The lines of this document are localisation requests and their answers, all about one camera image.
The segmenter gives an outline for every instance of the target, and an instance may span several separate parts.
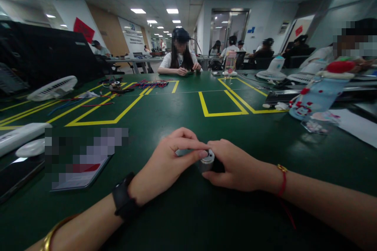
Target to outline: paper sheet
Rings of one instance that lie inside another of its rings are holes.
[[[341,129],[377,148],[377,124],[355,115],[347,109],[330,110],[330,112],[340,116],[339,127]]]

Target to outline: doorway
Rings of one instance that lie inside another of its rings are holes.
[[[249,9],[212,9],[209,50],[217,40],[224,50],[229,46],[228,38],[232,35],[237,37],[237,41],[244,40],[249,14]]]

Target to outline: smartphone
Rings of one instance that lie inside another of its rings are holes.
[[[44,154],[13,162],[0,171],[0,204],[44,168]]]

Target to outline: mini fan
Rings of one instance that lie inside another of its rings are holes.
[[[256,76],[266,80],[284,80],[287,76],[280,72],[284,65],[284,60],[283,57],[277,56],[271,61],[267,70],[258,72]]]
[[[66,76],[58,79],[48,85],[42,86],[40,89],[29,94],[28,100],[44,101],[53,98],[60,98],[73,90],[77,83],[75,76]]]
[[[302,68],[298,74],[289,75],[288,79],[308,84],[315,74],[319,71],[323,71],[326,66],[326,61],[322,59],[315,60],[314,62],[309,63],[306,67]]]

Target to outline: hello kitty bottle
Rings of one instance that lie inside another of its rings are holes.
[[[345,85],[354,77],[348,73],[354,62],[332,62],[326,71],[319,71],[301,93],[289,102],[292,117],[303,120],[308,113],[324,112],[342,94]]]

